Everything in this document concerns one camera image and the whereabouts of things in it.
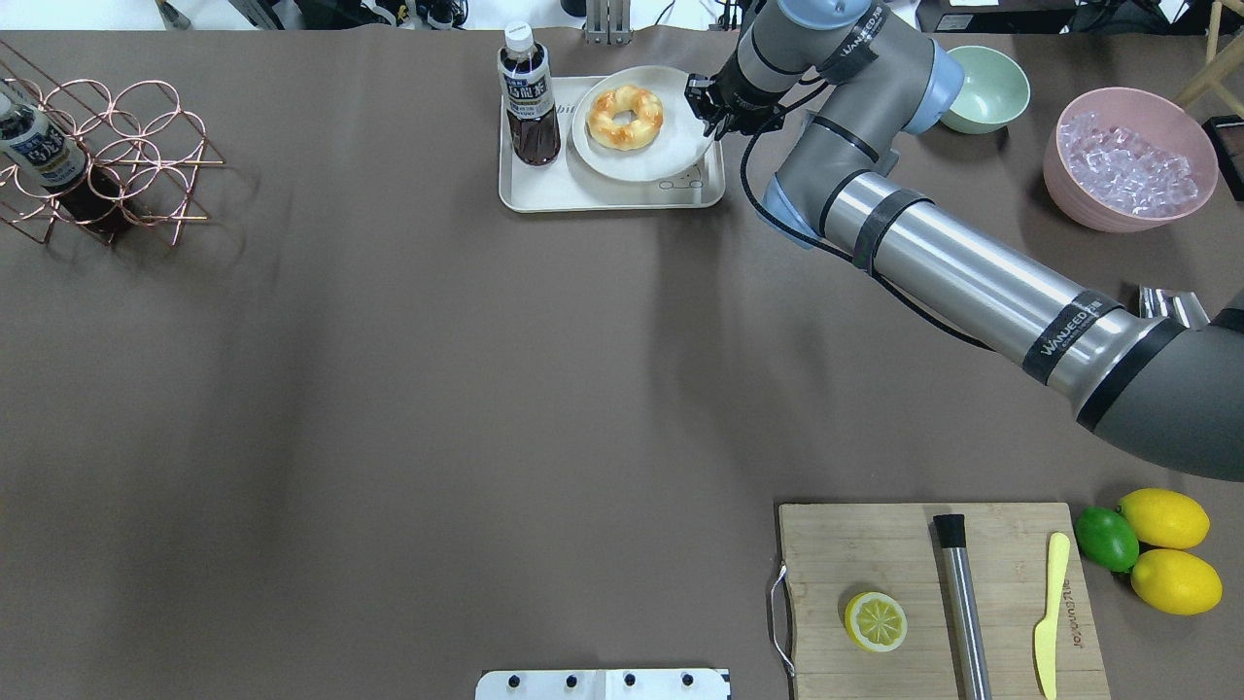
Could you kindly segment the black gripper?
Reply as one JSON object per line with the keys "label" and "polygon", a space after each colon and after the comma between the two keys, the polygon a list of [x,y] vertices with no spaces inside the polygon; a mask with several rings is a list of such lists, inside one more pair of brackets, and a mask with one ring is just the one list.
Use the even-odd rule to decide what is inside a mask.
{"label": "black gripper", "polygon": [[725,134],[759,136],[782,128],[782,108],[778,104],[743,106],[730,103],[714,77],[689,75],[684,96],[693,114],[703,123],[702,136],[722,139]]}

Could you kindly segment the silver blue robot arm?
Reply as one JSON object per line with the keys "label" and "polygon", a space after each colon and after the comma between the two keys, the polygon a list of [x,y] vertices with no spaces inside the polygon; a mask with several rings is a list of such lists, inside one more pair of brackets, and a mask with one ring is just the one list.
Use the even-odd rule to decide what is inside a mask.
{"label": "silver blue robot arm", "polygon": [[831,93],[756,203],[773,228],[846,259],[916,313],[1066,395],[1086,430],[1178,472],[1243,477],[1242,297],[1200,331],[1138,318],[1013,251],[884,173],[899,132],[950,109],[964,75],[880,1],[764,1],[717,75],[685,97],[714,138],[782,126],[814,71]]}

